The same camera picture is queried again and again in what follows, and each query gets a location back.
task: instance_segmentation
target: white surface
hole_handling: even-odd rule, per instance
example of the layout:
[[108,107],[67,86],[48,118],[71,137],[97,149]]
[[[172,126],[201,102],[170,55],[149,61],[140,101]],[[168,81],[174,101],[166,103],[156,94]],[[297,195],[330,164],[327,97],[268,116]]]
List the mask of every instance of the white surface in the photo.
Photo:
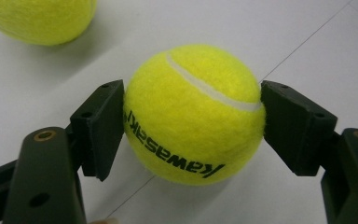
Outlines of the white surface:
[[[358,128],[358,0],[99,1],[76,41],[44,48],[0,33],[0,165],[28,133],[66,127],[101,84],[188,43],[227,49],[263,78],[289,85]],[[320,178],[296,177],[265,143],[222,183],[193,188],[153,177],[124,138],[111,175],[82,177],[89,220],[120,223],[325,223]]]

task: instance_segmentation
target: tennis ball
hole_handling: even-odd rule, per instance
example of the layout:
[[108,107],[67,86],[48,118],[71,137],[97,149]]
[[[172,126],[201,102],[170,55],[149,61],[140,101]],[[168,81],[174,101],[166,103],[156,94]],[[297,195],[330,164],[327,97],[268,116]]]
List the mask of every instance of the tennis ball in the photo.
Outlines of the tennis ball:
[[96,0],[0,0],[0,31],[23,42],[58,45],[88,27]]
[[185,185],[237,173],[258,148],[265,116],[251,71],[207,45],[155,55],[124,97],[125,133],[136,156],[155,175]]

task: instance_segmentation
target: fuzzy felt surface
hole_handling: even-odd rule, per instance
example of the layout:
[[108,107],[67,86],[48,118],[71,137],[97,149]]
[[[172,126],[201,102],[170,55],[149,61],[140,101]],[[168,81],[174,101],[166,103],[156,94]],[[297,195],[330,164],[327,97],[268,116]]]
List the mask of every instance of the fuzzy felt surface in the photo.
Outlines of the fuzzy felt surface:
[[36,45],[78,37],[94,16],[96,0],[0,0],[0,31]]
[[134,74],[124,97],[131,147],[154,174],[206,185],[237,173],[263,137],[265,108],[241,110],[189,82],[169,60],[238,102],[260,101],[251,71],[231,54],[206,45],[161,52]]

